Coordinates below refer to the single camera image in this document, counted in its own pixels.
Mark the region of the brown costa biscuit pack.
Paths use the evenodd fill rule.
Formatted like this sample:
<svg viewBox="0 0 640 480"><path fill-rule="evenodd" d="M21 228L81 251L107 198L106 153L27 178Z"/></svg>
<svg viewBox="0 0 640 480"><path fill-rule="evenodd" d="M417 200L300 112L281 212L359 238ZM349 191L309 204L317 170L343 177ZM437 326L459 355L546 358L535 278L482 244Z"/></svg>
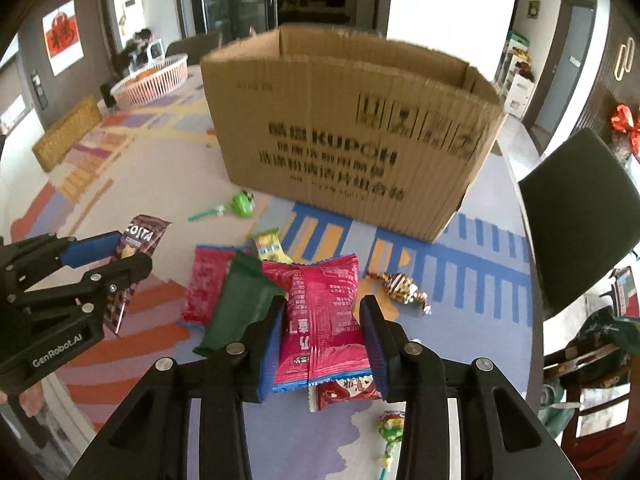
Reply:
<svg viewBox="0 0 640 480"><path fill-rule="evenodd" d="M115 335L122 329L122 321L131 304L137 284L145 280L152 270L152 255L170 226L161 218L138 214L122 233L110 263L124 272L122 278L110 286L104 323Z"/></svg>

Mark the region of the gold striped candy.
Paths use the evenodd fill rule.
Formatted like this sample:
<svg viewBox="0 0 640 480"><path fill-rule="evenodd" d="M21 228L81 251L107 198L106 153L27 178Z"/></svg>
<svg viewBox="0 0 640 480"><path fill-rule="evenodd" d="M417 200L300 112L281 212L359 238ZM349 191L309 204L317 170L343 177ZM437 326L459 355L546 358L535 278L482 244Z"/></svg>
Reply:
<svg viewBox="0 0 640 480"><path fill-rule="evenodd" d="M400 304L418 304L423 315L431 313L427 293L420 289L414 279L405 273L367 273L368 278L379 281L387 296Z"/></svg>

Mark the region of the pink snack bag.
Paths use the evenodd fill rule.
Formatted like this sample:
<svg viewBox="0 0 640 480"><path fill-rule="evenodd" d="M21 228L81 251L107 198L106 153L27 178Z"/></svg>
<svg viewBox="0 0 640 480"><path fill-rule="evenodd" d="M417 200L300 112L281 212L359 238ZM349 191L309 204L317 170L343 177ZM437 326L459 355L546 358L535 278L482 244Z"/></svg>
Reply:
<svg viewBox="0 0 640 480"><path fill-rule="evenodd" d="M359 262L354 254L313 264L265 261L262 273L286 292L276 393L370 373L354 315Z"/></svg>

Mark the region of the yellow green candy packet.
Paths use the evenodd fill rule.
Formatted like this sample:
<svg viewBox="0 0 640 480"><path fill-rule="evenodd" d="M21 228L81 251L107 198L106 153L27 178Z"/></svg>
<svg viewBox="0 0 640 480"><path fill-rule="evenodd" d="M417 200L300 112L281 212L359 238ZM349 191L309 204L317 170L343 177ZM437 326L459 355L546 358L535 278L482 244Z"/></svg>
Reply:
<svg viewBox="0 0 640 480"><path fill-rule="evenodd" d="M293 259L282 247L279 228L250 234L247 239L253 243L259 260L280 263L293 262Z"/></svg>

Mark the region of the dark green snack packet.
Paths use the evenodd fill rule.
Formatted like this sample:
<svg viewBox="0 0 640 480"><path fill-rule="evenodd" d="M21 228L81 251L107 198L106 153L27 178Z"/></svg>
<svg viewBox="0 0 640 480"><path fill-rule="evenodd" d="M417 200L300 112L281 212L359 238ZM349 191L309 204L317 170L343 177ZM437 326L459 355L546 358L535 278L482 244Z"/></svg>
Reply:
<svg viewBox="0 0 640 480"><path fill-rule="evenodd" d="M247 326L263 320L274 297L286 292L262 273L262 262L242 252L231 260L224 287L201 343L193 349L210 356L242 338Z"/></svg>

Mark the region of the yellow woven tissue box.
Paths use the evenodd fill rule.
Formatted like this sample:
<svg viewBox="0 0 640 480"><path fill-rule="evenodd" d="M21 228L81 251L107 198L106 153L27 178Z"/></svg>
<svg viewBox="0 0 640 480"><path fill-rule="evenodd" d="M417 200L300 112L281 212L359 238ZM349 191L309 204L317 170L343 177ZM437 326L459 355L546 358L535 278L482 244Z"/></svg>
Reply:
<svg viewBox="0 0 640 480"><path fill-rule="evenodd" d="M87 96L71 108L43 133L32 147L41 169L47 174L62 160L84 135L102 120L94 96Z"/></svg>

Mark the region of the green lollipop near box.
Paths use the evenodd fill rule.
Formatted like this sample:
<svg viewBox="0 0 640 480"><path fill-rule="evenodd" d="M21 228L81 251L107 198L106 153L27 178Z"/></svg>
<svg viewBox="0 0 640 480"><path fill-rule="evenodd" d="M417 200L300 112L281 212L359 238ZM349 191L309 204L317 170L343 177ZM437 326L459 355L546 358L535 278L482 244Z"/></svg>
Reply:
<svg viewBox="0 0 640 480"><path fill-rule="evenodd" d="M239 218L250 218L255 212L255 199L254 194L248 191L240 191L234 194L225 204L220 204L208 208L204 211L192 214L188 218L189 222L202 220L210 216L221 217L225 214L234 214Z"/></svg>

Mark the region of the wooden chair with clothes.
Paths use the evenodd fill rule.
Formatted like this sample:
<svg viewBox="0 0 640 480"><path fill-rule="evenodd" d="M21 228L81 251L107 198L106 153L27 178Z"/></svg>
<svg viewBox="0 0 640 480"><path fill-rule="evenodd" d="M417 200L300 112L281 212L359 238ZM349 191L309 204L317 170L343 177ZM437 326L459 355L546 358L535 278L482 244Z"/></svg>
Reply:
<svg viewBox="0 0 640 480"><path fill-rule="evenodd" d="M610 278L612 304L544 358L538 417L584 479L612 474L639 435L639 287L630 266Z"/></svg>

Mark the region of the pink plastic basket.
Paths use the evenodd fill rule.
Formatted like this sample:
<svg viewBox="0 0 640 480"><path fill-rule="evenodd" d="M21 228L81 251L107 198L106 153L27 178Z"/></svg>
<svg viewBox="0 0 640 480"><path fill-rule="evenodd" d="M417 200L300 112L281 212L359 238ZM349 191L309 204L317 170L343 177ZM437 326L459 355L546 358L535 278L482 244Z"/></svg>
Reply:
<svg viewBox="0 0 640 480"><path fill-rule="evenodd" d="M111 88L116 105L125 112L149 104L176 90L188 79L188 56L163 58L127 76Z"/></svg>

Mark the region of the red paper door poster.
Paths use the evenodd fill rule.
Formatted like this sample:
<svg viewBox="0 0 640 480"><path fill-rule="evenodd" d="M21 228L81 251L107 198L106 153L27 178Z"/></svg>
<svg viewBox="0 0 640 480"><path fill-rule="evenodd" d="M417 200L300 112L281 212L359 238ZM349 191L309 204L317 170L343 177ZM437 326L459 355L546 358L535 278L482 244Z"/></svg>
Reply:
<svg viewBox="0 0 640 480"><path fill-rule="evenodd" d="M47 57L56 77L84 58L75 0L58 6L41 21Z"/></svg>

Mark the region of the dark chair right side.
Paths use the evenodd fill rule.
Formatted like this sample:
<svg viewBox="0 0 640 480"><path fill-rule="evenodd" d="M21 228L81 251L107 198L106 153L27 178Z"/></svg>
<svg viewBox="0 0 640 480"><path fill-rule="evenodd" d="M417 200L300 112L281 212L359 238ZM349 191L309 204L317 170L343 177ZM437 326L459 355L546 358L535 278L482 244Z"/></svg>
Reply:
<svg viewBox="0 0 640 480"><path fill-rule="evenodd" d="M518 186L548 320L639 244L639 191L589 129L572 134Z"/></svg>

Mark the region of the brown cardboard box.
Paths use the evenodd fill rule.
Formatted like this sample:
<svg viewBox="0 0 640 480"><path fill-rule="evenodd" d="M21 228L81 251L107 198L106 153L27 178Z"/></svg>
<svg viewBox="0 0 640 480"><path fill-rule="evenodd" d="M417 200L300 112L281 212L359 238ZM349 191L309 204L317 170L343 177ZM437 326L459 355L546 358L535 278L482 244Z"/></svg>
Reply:
<svg viewBox="0 0 640 480"><path fill-rule="evenodd" d="M284 25L202 58L229 179L432 242L506 119L472 65L370 32Z"/></svg>

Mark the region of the dark chair far left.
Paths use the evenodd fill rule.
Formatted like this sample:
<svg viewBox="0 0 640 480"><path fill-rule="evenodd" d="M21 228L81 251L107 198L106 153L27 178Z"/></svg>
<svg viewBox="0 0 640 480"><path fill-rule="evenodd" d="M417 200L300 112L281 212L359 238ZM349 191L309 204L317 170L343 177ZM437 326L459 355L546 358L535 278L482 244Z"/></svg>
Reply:
<svg viewBox="0 0 640 480"><path fill-rule="evenodd" d="M200 64L201 58L213 50L219 49L222 45L220 32L209 32L208 34L198 34L174 41L166 49L166 56L186 54L187 66Z"/></svg>

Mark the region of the white storage shelf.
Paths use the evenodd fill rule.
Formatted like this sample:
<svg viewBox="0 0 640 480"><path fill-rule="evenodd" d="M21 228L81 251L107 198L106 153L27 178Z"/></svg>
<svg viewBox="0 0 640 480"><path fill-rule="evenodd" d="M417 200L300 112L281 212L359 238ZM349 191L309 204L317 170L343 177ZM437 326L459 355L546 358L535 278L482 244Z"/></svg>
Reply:
<svg viewBox="0 0 640 480"><path fill-rule="evenodd" d="M508 32L496 71L495 85L504 110L522 119L535 89L529 41L517 32Z"/></svg>

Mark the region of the red bow decoration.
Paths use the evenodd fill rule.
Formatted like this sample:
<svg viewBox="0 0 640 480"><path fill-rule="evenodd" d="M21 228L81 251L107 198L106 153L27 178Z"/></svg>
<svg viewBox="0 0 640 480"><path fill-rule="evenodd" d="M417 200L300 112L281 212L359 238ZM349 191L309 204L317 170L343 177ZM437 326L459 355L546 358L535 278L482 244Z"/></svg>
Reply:
<svg viewBox="0 0 640 480"><path fill-rule="evenodd" d="M617 104L615 112L610 118L610 123L613 130L626 139L631 153L638 155L640 148L639 124L634 120L630 107L624 103Z"/></svg>

